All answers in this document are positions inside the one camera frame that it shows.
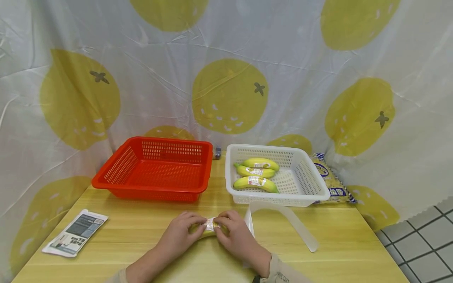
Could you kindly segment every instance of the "banana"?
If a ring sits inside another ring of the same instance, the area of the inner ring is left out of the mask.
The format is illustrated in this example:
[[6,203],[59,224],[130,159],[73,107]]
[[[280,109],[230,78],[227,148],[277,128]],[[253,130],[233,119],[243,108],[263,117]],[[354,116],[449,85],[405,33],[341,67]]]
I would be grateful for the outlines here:
[[[216,232],[214,231],[214,227],[219,227],[222,230],[222,232],[227,236],[230,234],[230,231],[228,230],[228,228],[226,228],[225,226],[223,226],[221,224],[217,224],[213,220],[214,220],[214,218],[209,218],[206,221],[206,224],[205,224],[206,229],[203,231],[203,234],[201,234],[201,236],[200,236],[200,238],[198,238],[198,240],[209,237],[209,236],[215,236]],[[199,226],[200,226],[200,224],[192,224],[189,227],[189,233],[192,234],[193,232],[195,232]]]
[[269,179],[275,175],[275,170],[272,170],[272,169],[250,168],[250,167],[245,167],[245,166],[239,165],[238,163],[235,163],[234,167],[236,167],[237,173],[244,177],[258,176],[258,177],[264,177],[266,179]]
[[243,189],[246,187],[257,187],[264,189],[268,192],[279,193],[279,190],[277,190],[277,186],[274,184],[274,182],[264,177],[258,176],[242,177],[233,184],[233,188],[235,189]]
[[272,169],[275,171],[280,169],[280,166],[277,163],[267,158],[249,158],[242,162],[241,165],[252,168]]

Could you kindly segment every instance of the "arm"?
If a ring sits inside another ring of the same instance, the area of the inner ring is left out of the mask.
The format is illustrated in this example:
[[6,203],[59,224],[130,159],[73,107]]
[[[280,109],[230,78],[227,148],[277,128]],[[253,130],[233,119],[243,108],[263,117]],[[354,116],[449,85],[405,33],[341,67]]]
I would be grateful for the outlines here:
[[203,224],[206,218],[194,212],[183,212],[170,222],[167,230],[157,245],[129,265],[120,270],[106,283],[149,283],[167,265],[182,255],[203,233],[205,225],[200,225],[197,231],[189,234],[192,224]]
[[226,236],[220,228],[214,228],[219,242],[234,256],[248,263],[262,278],[260,283],[309,283],[301,273],[258,244],[237,211],[222,212],[214,222],[230,231]]

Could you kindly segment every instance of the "finger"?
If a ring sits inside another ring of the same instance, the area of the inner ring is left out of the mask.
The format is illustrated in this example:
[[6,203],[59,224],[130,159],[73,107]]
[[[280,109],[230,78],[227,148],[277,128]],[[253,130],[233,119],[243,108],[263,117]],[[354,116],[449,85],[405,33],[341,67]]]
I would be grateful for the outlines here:
[[200,216],[198,213],[192,212],[192,211],[186,211],[184,215],[181,215],[183,218],[190,218],[193,216]]
[[223,233],[222,229],[219,227],[214,227],[214,232],[216,233],[217,240],[222,244],[224,247],[227,247],[230,239]]
[[192,234],[189,234],[188,238],[189,238],[190,243],[191,244],[195,243],[195,241],[201,237],[201,235],[203,234],[205,229],[206,229],[206,225],[200,225],[195,232],[193,232]]
[[229,230],[231,230],[233,224],[234,224],[234,221],[231,220],[231,219],[228,219],[226,217],[216,217],[213,219],[213,221],[217,224],[222,224],[224,225],[226,228],[228,228]]
[[242,220],[242,218],[239,215],[239,213],[237,213],[237,211],[235,211],[235,210],[224,211],[221,214],[219,214],[219,217],[230,218],[231,220],[234,220],[234,221]]
[[188,218],[186,221],[187,228],[192,226],[193,224],[204,224],[206,223],[207,219],[201,216],[193,216]]

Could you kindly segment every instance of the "white plastic basket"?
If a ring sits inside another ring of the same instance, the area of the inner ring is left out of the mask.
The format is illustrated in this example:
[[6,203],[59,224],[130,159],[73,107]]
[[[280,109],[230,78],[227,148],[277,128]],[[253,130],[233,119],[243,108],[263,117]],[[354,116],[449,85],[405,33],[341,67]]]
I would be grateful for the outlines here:
[[[280,170],[270,178],[280,193],[269,193],[259,188],[236,190],[233,183],[241,178],[234,163],[242,163],[249,158],[268,158],[275,161]],[[230,144],[226,148],[225,160],[226,189],[235,203],[249,204],[252,201],[269,201],[283,206],[307,207],[315,201],[325,201],[330,197],[326,183],[319,174],[307,153],[301,149]]]

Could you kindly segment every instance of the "tile wall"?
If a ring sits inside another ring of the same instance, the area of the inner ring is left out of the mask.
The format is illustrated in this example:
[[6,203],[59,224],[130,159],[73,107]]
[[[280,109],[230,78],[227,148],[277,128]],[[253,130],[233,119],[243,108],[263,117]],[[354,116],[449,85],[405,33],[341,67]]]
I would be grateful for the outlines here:
[[453,197],[377,236],[411,283],[453,283]]

